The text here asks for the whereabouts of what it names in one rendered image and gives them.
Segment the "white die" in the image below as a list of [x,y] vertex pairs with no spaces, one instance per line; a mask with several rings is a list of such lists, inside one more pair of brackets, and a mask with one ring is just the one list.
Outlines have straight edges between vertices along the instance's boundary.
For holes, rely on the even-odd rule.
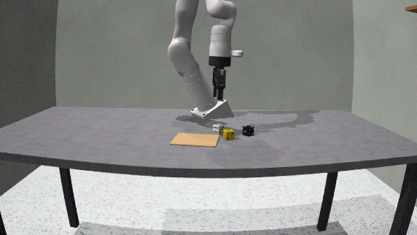
[[213,125],[213,134],[223,134],[223,130],[225,126],[222,124],[215,124]]

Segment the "yellow die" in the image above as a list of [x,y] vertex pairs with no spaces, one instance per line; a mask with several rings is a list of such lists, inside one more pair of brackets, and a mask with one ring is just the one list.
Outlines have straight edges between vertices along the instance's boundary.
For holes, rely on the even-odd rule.
[[223,138],[225,140],[234,140],[234,130],[232,129],[224,129],[223,130]]

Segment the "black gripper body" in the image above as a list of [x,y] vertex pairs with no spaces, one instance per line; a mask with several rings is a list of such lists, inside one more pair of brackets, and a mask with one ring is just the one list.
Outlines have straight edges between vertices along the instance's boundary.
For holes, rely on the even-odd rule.
[[229,67],[231,62],[231,57],[219,57],[219,56],[209,56],[208,64],[209,66],[215,66],[215,71],[217,72],[218,79],[218,69],[223,69],[224,67]]

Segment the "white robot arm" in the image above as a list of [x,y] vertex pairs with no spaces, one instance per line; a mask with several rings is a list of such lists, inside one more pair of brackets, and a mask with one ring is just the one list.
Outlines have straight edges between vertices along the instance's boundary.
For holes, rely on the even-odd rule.
[[[217,99],[213,97],[213,91],[190,51],[192,26],[198,3],[199,0],[177,0],[176,27],[172,43],[168,47],[168,56],[184,81],[199,112],[205,112],[217,105]],[[213,26],[211,29],[209,56],[243,57],[242,50],[231,50],[231,31],[237,15],[234,3],[206,0],[206,8],[210,16],[221,19],[221,25]]]

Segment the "black die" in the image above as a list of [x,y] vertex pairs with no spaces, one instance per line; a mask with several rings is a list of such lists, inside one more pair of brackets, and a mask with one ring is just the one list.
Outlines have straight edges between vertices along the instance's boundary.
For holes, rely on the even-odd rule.
[[245,135],[245,136],[254,135],[254,127],[253,126],[244,126],[243,127],[243,135]]

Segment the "tan flat mat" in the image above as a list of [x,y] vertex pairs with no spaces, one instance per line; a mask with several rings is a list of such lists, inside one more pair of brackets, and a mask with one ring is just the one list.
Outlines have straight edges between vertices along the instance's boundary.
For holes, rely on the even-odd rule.
[[170,145],[216,147],[219,135],[178,133]]

